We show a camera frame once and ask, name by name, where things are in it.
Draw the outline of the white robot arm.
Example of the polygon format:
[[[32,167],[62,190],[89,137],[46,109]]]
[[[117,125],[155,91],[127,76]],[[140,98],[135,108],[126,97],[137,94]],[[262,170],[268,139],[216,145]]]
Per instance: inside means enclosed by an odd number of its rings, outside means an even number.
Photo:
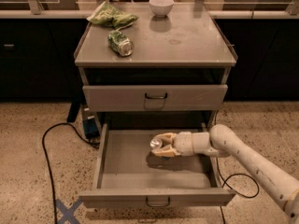
[[[209,132],[161,133],[150,141],[156,157],[235,157],[289,217],[299,224],[299,180],[247,146],[230,128],[214,125]]]

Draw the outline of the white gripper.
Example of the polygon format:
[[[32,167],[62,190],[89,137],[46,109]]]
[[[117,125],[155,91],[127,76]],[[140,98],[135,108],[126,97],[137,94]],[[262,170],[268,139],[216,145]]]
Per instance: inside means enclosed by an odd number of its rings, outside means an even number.
[[[178,134],[175,133],[161,133],[155,135],[155,138],[161,139],[166,143],[173,143],[162,148],[153,149],[151,152],[157,157],[167,157],[172,158],[176,156],[193,156],[193,146],[192,146],[192,133],[190,132],[181,132]]]

